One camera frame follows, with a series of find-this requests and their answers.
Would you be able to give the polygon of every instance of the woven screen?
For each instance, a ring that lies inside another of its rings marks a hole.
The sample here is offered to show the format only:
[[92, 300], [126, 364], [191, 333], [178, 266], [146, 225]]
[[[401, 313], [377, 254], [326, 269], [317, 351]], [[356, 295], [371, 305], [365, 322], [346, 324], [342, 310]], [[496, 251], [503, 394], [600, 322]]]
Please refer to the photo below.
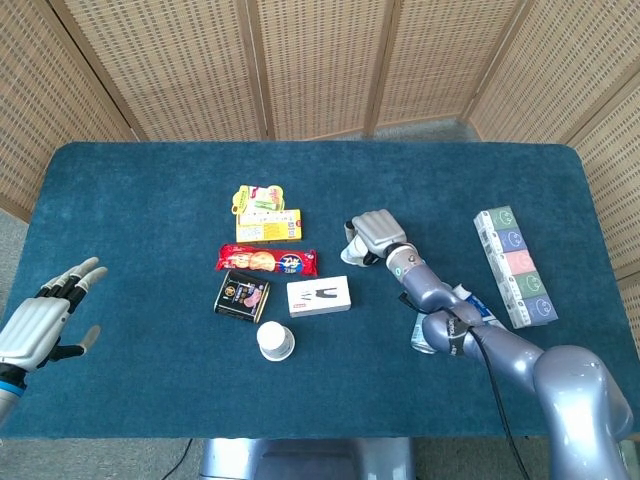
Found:
[[0, 204], [24, 220], [56, 148], [132, 138], [77, 51], [63, 45], [48, 7], [35, 3], [0, 2]]
[[613, 268], [640, 267], [640, 81], [573, 146], [583, 160]]
[[640, 285], [630, 285], [620, 290], [624, 308], [627, 311], [633, 340], [640, 356]]
[[260, 139], [233, 0], [67, 0], [152, 140]]
[[258, 1], [276, 139], [364, 128], [385, 7]]
[[560, 141], [638, 62], [637, 0], [535, 2], [470, 119], [485, 140]]
[[402, 2], [379, 124], [459, 115], [519, 3]]

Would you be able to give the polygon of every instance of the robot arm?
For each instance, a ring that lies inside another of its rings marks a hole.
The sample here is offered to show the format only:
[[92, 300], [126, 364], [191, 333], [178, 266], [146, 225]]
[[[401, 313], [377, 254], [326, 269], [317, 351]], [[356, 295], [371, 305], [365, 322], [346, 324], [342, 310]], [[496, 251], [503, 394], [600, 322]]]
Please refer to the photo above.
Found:
[[106, 273], [89, 258], [45, 283], [33, 298], [14, 312], [0, 331], [0, 425], [18, 403], [27, 373], [58, 361], [84, 355], [95, 343], [100, 327], [91, 327], [76, 345], [59, 345], [60, 334], [92, 285]]
[[494, 370], [537, 396], [549, 430], [554, 479], [629, 478], [616, 443], [631, 432], [633, 414], [595, 354], [576, 346], [545, 352], [509, 331], [483, 326], [475, 308], [453, 295], [406, 243], [388, 211], [367, 212], [345, 227], [350, 243], [342, 259], [367, 266], [373, 263], [364, 261], [367, 255], [386, 258], [413, 305], [426, 314], [422, 332], [429, 345], [480, 362], [484, 350]]

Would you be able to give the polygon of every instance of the stacked boxes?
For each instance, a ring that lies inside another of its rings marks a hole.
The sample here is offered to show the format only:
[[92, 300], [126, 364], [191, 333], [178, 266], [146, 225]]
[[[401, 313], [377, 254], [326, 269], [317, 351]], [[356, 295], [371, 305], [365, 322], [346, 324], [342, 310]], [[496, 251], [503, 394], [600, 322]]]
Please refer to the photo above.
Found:
[[483, 210], [474, 224], [513, 327], [557, 320], [511, 208]]

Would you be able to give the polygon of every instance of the blue felt tablecloth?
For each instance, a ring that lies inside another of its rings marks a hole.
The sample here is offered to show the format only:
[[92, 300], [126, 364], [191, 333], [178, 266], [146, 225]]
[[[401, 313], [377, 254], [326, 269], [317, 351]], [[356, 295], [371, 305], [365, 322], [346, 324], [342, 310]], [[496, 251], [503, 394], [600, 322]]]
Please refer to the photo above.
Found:
[[[240, 184], [284, 188], [322, 276], [348, 275], [349, 312], [290, 319], [273, 282], [264, 319], [288, 325], [285, 362], [256, 326], [213, 313], [234, 240]], [[473, 226], [509, 204], [560, 320], [520, 330], [543, 348], [576, 344], [608, 365], [640, 412], [640, 369], [580, 159], [521, 144], [74, 143], [47, 172], [7, 312], [54, 274], [98, 255], [110, 269], [65, 330], [94, 322], [94, 349], [28, 377], [5, 436], [342, 437], [502, 434], [484, 366], [410, 347], [415, 314], [383, 265], [339, 260], [343, 222], [388, 208], [444, 281], [509, 320]], [[501, 381], [517, 434], [544, 433], [535, 398]]]

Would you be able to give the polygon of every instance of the black cable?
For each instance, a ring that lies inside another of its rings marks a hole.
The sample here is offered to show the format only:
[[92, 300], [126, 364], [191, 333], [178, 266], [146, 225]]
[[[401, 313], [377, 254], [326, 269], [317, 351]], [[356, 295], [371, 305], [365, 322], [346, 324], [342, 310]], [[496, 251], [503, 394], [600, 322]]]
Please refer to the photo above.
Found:
[[500, 413], [500, 421], [502, 422], [502, 428], [504, 429], [504, 433], [507, 435], [507, 441], [509, 442], [509, 448], [511, 449], [511, 453], [516, 459], [516, 463], [518, 464], [518, 468], [520, 469], [520, 473], [522, 474], [522, 477], [526, 480], [530, 480], [529, 474], [527, 473], [527, 469], [524, 467], [524, 463], [522, 463], [522, 458], [520, 457], [520, 452], [518, 452], [518, 447], [516, 447], [516, 444], [513, 440], [513, 435], [511, 435], [511, 429], [509, 428], [509, 422], [507, 421], [507, 414], [504, 411], [504, 405], [502, 403], [502, 398], [500, 397], [500, 391], [498, 390], [498, 383], [496, 382], [496, 377], [493, 374], [493, 367], [491, 366], [489, 355], [487, 355], [487, 351], [484, 349], [482, 340], [480, 339], [478, 334], [473, 331], [473, 327], [469, 327], [468, 331], [471, 334], [471, 336], [475, 339], [476, 343], [478, 344], [480, 353], [482, 353], [482, 357], [484, 358], [484, 363], [487, 365], [487, 371], [489, 372], [489, 381], [491, 382], [491, 389], [493, 390], [493, 395], [496, 398], [498, 413]]
[[167, 480], [167, 478], [169, 478], [171, 474], [173, 474], [173, 472], [175, 472], [178, 469], [178, 467], [182, 465], [182, 462], [184, 462], [184, 459], [187, 458], [187, 453], [189, 453], [189, 449], [191, 448], [192, 443], [193, 443], [193, 438], [189, 439], [189, 441], [187, 442], [187, 446], [184, 449], [182, 458], [178, 460], [178, 463], [176, 463], [175, 466], [171, 470], [169, 470], [169, 472], [164, 477], [162, 477], [162, 480]]

